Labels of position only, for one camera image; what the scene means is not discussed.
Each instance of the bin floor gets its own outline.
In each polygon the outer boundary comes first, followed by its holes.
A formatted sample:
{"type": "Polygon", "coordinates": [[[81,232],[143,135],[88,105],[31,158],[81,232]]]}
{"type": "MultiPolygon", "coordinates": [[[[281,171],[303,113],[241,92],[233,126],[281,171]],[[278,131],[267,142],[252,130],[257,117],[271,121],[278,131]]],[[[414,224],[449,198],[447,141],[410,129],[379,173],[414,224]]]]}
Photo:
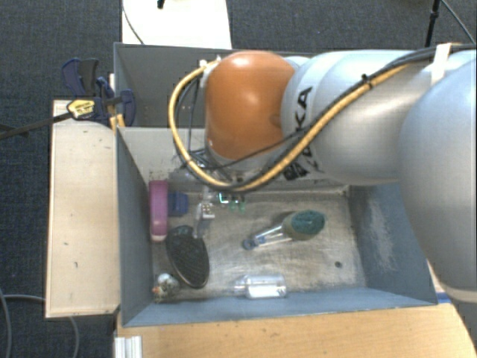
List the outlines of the bin floor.
{"type": "MultiPolygon", "coordinates": [[[[258,192],[246,199],[243,213],[214,206],[215,220],[204,236],[210,261],[209,281],[202,289],[182,284],[177,301],[233,295],[234,281],[244,274],[281,273],[289,292],[366,286],[348,200],[342,192],[258,192]],[[251,251],[242,247],[243,240],[251,234],[301,210],[317,210],[325,215],[325,226],[314,238],[251,251]]],[[[198,196],[190,195],[189,214],[170,218],[169,227],[193,225],[197,202],[198,196]]],[[[153,244],[152,248],[154,274],[174,274],[164,243],[153,244]]]]}

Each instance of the black oval object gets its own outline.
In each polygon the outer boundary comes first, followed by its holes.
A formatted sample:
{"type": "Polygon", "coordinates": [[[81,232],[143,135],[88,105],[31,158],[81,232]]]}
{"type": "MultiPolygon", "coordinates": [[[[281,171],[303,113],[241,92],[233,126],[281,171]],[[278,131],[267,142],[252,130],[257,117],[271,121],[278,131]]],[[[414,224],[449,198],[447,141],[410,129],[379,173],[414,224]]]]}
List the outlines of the black oval object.
{"type": "Polygon", "coordinates": [[[165,249],[177,275],[194,289],[203,288],[209,279],[209,255],[201,238],[193,237],[193,229],[180,225],[168,232],[165,249]]]}

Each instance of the green brush head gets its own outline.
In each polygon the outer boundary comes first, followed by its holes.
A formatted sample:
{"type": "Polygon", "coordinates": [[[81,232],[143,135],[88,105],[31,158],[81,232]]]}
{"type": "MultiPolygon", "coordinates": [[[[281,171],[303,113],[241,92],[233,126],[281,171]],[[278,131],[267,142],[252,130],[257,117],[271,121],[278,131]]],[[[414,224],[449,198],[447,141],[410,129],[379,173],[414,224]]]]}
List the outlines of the green brush head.
{"type": "Polygon", "coordinates": [[[283,220],[282,230],[294,240],[308,240],[316,236],[324,225],[324,214],[306,210],[287,216],[283,220]]]}

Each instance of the gray carpet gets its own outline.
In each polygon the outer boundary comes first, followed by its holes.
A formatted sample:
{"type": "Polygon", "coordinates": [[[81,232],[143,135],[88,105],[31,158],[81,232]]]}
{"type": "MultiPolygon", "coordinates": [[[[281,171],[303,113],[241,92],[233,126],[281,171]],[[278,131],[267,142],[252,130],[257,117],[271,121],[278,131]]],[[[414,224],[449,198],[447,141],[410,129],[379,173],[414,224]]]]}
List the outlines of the gray carpet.
{"type": "MultiPolygon", "coordinates": [[[[477,0],[448,0],[476,37],[477,0]]],[[[313,52],[323,48],[420,48],[432,0],[227,0],[235,48],[313,52]]],[[[121,36],[120,0],[0,0],[0,123],[21,126],[50,115],[68,95],[60,67],[98,58],[113,70],[121,36]]],[[[434,43],[468,42],[444,6],[434,43]]],[[[49,131],[0,141],[0,288],[44,295],[49,131]]],[[[45,322],[36,304],[10,305],[12,357],[68,357],[67,322],[45,322]]],[[[0,316],[0,357],[5,324],[0,316]]],[[[111,317],[80,318],[79,357],[110,357],[111,317]]]]}

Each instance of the gray bin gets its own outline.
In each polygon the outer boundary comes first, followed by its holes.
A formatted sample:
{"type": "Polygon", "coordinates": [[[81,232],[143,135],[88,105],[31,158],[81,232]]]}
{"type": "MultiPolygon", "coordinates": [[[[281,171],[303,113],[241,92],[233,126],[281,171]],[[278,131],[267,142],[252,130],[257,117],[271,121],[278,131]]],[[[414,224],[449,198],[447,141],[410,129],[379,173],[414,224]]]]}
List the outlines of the gray bin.
{"type": "MultiPolygon", "coordinates": [[[[174,168],[174,149],[164,128],[165,107],[174,83],[201,58],[210,60],[221,52],[227,51],[116,44],[116,89],[132,88],[140,113],[140,127],[120,129],[116,142],[123,325],[436,304],[426,258],[408,223],[398,186],[336,186],[314,180],[299,184],[277,180],[248,194],[244,213],[217,206],[204,237],[211,265],[208,284],[199,290],[183,286],[175,301],[154,303],[155,276],[172,272],[164,245],[149,238],[148,181],[166,178],[174,168]],[[275,224],[284,213],[304,209],[325,214],[325,228],[314,239],[255,251],[241,246],[244,238],[275,224]],[[271,272],[285,276],[287,298],[249,300],[232,294],[233,281],[241,275],[271,272]]],[[[192,212],[200,185],[174,179],[169,184],[189,194],[192,212]]],[[[169,225],[192,221],[188,214],[170,219],[169,225]]]]}

